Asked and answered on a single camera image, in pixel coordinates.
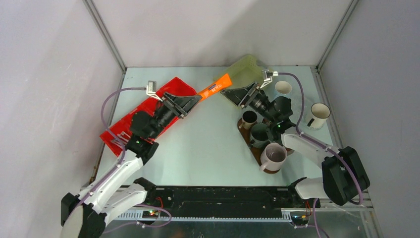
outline red tray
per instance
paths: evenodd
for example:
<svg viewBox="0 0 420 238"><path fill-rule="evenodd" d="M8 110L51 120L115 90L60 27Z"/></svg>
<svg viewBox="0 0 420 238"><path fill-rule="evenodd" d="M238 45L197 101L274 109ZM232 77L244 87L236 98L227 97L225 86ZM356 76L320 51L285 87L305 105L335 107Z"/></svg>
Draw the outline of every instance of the red tray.
<svg viewBox="0 0 420 238"><path fill-rule="evenodd" d="M197 94L194 88L190 87L188 84L186 84L184 81L182 81L181 79L177 77L173 78L163 87L161 87L156 92L156 94L159 97L162 97L163 93L165 92L168 92L176 96L193 96ZM131 132L129 128L130 128L131 118L133 114L139 111L145 111L149 115L153 116L157 102L158 101L154 98L146 99L144 102L138 105L135 109L133 109L129 114L125 115L121 120L119 120L117 123L112 125L110 127L110 130L115 135L117 135L124 143L127 143L131 137ZM167 127L165 127L165 130L163 130L162 133L164 133L168 128L170 128L178 119L179 118L175 118ZM100 135L100 138L105 142L105 144L111 149L111 151L116 156L119 156L119 154L122 152L122 148L118 144L118 142L115 140L115 138L108 131L104 131Z"/></svg>

